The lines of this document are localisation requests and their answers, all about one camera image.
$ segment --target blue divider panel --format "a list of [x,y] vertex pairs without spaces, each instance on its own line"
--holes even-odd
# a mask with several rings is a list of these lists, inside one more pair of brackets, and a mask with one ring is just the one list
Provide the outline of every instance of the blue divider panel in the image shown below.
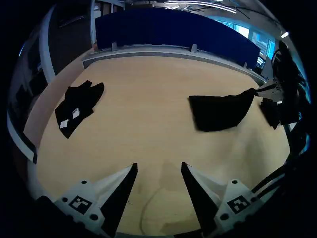
[[207,17],[163,8],[133,9],[95,20],[99,49],[132,44],[172,45],[204,50],[253,69],[260,48],[235,30]]

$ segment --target black cloth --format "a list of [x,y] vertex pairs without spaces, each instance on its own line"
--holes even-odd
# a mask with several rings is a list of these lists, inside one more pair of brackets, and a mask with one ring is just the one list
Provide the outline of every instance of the black cloth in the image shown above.
[[[92,86],[92,82],[86,81],[78,87],[68,87],[65,99],[55,109],[58,128],[66,138],[69,138],[83,119],[90,116],[93,107],[101,98],[105,89],[103,83]],[[79,116],[73,118],[73,111],[79,109]],[[67,126],[60,128],[63,121],[68,120]]]
[[275,130],[280,122],[280,115],[277,103],[273,102],[271,99],[263,98],[260,109],[267,123],[269,123],[269,125]]
[[255,94],[256,90],[250,88],[236,96],[189,96],[197,130],[208,132],[236,127],[248,112]]

